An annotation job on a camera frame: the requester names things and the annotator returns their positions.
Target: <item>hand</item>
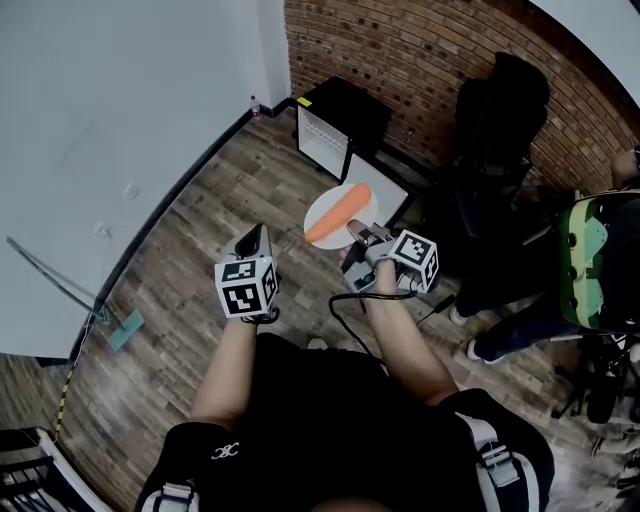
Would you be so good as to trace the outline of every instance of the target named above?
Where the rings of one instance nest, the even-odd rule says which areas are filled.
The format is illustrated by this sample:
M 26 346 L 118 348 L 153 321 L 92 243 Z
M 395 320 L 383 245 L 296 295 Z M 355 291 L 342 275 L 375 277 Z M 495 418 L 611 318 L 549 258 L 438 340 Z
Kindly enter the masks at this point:
M 351 246 L 340 249 L 340 266 L 342 266 L 350 250 Z M 395 295 L 397 291 L 395 262 L 393 260 L 379 261 L 376 265 L 376 282 L 372 292 L 384 295 Z

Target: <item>white sneaker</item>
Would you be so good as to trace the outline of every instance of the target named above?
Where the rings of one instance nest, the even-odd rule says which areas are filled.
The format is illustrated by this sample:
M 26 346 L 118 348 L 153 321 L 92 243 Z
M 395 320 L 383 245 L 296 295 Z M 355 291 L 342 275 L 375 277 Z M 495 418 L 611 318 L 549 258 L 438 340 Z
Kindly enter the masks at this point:
M 322 338 L 313 338 L 307 345 L 307 350 L 326 350 L 328 348 L 329 345 Z
M 457 325 L 458 327 L 462 327 L 465 324 L 465 322 L 468 320 L 468 317 L 462 316 L 460 313 L 458 313 L 458 308 L 456 308 L 454 304 L 452 308 L 449 310 L 449 320 L 451 320 L 454 325 Z
M 467 357 L 472 361 L 481 361 L 485 364 L 493 365 L 493 364 L 499 363 L 504 359 L 504 356 L 499 357 L 498 359 L 495 359 L 493 361 L 487 361 L 486 359 L 482 359 L 478 354 L 476 354 L 474 350 L 475 347 L 476 347 L 476 339 L 471 338 L 469 340 L 469 344 L 467 345 Z

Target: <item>white paper plate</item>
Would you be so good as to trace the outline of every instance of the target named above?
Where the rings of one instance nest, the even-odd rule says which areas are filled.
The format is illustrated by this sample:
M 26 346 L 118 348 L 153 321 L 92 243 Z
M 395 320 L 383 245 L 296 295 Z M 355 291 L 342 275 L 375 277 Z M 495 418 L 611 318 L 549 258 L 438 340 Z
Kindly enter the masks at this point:
M 327 213 L 349 190 L 355 187 L 355 184 L 340 185 L 338 187 L 327 190 L 311 205 L 307 216 L 304 218 L 304 232 L 306 233 L 311 226 L 319 221 L 325 213 Z M 369 204 L 356 213 L 351 219 L 358 219 L 363 224 L 371 227 L 374 223 L 376 215 L 378 214 L 378 199 L 375 194 L 371 192 L 371 199 Z M 351 245 L 355 240 L 345 223 L 341 228 L 336 229 L 329 236 L 313 242 L 313 245 L 319 249 L 342 249 Z

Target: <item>wooden floor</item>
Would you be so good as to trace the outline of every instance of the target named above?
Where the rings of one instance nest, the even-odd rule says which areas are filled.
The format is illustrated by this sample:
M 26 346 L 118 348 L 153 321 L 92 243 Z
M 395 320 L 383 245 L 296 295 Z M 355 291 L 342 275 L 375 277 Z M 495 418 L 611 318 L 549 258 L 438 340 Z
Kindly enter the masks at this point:
M 292 110 L 275 120 L 251 121 L 208 163 L 154 228 L 112 294 L 112 309 L 122 318 L 140 310 L 145 327 L 119 352 L 106 342 L 113 327 L 94 328 L 85 344 L 60 444 L 119 510 L 132 508 L 165 433 L 185 419 L 216 348 L 225 319 L 213 268 L 234 235 L 256 222 L 269 227 L 283 277 L 277 298 L 282 315 L 265 330 L 301 346 L 317 336 L 330 345 L 353 346 L 327 307 L 332 294 L 345 291 L 337 256 L 306 244 L 301 229 L 309 205 L 336 182 L 296 151 L 294 125 Z M 421 178 L 402 172 L 420 186 Z M 442 279 L 435 294 L 424 302 L 409 301 L 408 307 L 418 317 L 456 290 L 456 283 Z M 343 308 L 376 351 L 356 306 Z M 461 386 L 487 389 L 549 439 L 556 457 L 549 510 L 606 510 L 620 459 L 589 458 L 595 429 L 586 419 L 550 418 L 570 392 L 569 384 L 553 374 L 553 363 L 574 360 L 574 347 L 546 344 L 492 367 L 470 362 L 461 351 L 471 335 L 508 313 L 485 313 L 464 329 L 440 315 L 421 329 Z M 52 429 L 67 370 L 0 356 L 0 427 Z

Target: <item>brick wall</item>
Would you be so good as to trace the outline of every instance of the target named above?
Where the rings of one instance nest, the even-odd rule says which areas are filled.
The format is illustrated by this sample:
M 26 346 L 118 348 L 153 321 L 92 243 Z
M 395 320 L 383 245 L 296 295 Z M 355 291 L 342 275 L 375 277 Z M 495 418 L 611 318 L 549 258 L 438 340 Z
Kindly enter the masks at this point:
M 551 86 L 527 185 L 608 188 L 610 161 L 637 144 L 628 98 L 598 83 L 607 70 L 572 36 L 550 40 L 558 24 L 524 1 L 285 1 L 285 16 L 293 94 L 333 75 L 366 88 L 394 111 L 386 140 L 426 165 L 447 163 L 458 90 L 486 78 L 497 51 L 536 65 Z

